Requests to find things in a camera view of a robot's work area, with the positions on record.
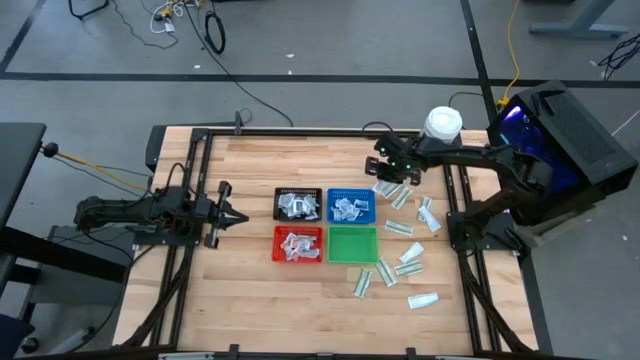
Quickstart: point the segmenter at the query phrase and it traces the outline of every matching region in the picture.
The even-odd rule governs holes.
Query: gray floor
[[[149,32],[149,14],[139,1],[117,0],[136,33],[147,42],[167,45],[166,35]],[[76,0],[78,11],[102,0]],[[640,30],[633,0],[618,0],[602,22]],[[0,49],[7,49],[35,0],[8,2],[0,13]],[[571,19],[586,1],[573,5],[523,1],[513,28],[524,79],[598,80],[599,61],[615,41],[577,41],[533,37],[533,21]],[[512,0],[473,0],[471,7],[489,76],[510,79],[506,46]],[[129,35],[114,7],[80,23],[65,1],[45,3],[25,37],[9,72],[101,74],[220,74],[201,50],[188,18],[174,21],[179,43],[166,51],[144,47]],[[475,78],[472,53],[460,4],[450,0],[271,0],[224,3],[218,12],[229,43],[221,61],[237,74],[412,75]],[[640,80],[640,58],[613,80]],[[397,127],[418,127],[429,110],[444,105],[456,91],[474,86],[410,84],[246,83],[256,96],[289,114],[297,126],[359,127],[382,120]],[[500,98],[504,89],[494,88]],[[574,89],[573,92],[610,131],[640,105],[640,89]],[[488,119],[482,99],[454,100],[468,128]],[[48,126],[45,142],[96,163],[145,171],[143,156],[152,125],[232,120],[249,107],[254,126],[286,122],[242,93],[232,83],[127,81],[0,80],[1,121],[37,121]],[[628,149],[638,147],[632,122],[617,135]],[[130,177],[142,183],[140,178]],[[613,196],[584,225],[534,251],[544,311],[553,350],[559,355],[632,359],[640,352],[640,295],[636,279],[640,248],[635,235],[640,209],[634,205],[637,181]],[[79,174],[61,163],[38,158],[10,219],[10,225],[44,236],[52,225],[69,225],[75,204],[90,195],[131,195]],[[0,312],[15,315],[24,289],[13,286],[0,299]],[[37,336],[50,348],[60,335],[96,325],[108,307],[37,308]],[[73,315],[68,327],[53,324]],[[100,340],[109,342],[115,323]]]

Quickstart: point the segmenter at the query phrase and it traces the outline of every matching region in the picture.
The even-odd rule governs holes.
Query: black chair
[[[33,326],[0,314],[0,359],[13,359],[22,341],[34,331]]]

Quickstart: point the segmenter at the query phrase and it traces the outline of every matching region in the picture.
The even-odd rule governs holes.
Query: wooden tabletop
[[[185,161],[190,134],[189,127],[167,129],[154,187],[164,186],[173,163]],[[483,145],[487,135],[463,131],[462,139],[467,145]],[[418,354],[472,353],[457,256],[446,231],[449,209],[442,168],[424,173],[400,210],[391,207],[393,199],[376,195],[380,256],[396,266],[398,256],[418,241],[425,248],[422,273],[399,277],[398,284],[387,288],[375,267],[366,266],[373,278],[366,298],[359,299],[353,290],[360,265],[271,261],[273,228],[279,224],[272,219],[274,189],[320,187],[326,201],[331,187],[371,188],[376,179],[363,169],[366,156],[377,156],[373,144],[344,137],[214,138],[206,189],[213,197],[219,181],[228,181],[233,186],[230,203],[251,220],[219,232],[219,249],[200,246],[195,251],[179,350],[227,351],[230,344],[239,344],[240,351],[250,352],[403,354],[415,347]],[[468,172],[475,199],[499,190],[495,172]],[[180,178],[174,176],[172,183],[179,185]],[[461,200],[459,179],[454,178]],[[433,199],[431,211],[442,224],[434,233],[417,220],[420,195]],[[464,202],[459,203],[464,209]],[[317,224],[326,229],[325,219],[326,214]],[[413,237],[386,231],[387,219],[412,225]],[[132,270],[114,344],[131,336],[156,302],[165,255],[166,247],[153,249]],[[536,348],[517,259],[507,251],[485,252],[485,259],[496,307],[523,342]],[[440,296],[437,304],[409,309],[408,296],[434,291]],[[489,349],[477,301],[476,308],[483,347]],[[164,324],[165,342],[169,322]]]

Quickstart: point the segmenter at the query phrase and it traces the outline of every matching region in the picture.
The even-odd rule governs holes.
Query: black box
[[[533,205],[511,209],[522,225],[586,210],[624,190],[638,162],[560,81],[515,95],[487,129],[493,146],[505,143],[553,168],[552,186]]]

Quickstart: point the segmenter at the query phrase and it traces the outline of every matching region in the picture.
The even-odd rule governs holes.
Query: blue basket
[[[347,198],[352,203],[357,200],[364,200],[369,202],[369,211],[362,211],[362,216],[359,216],[354,221],[348,220],[334,220],[333,210],[331,208],[335,206],[336,200]],[[329,189],[327,192],[327,221],[332,224],[373,224],[376,222],[376,196],[373,191],[369,189]]]

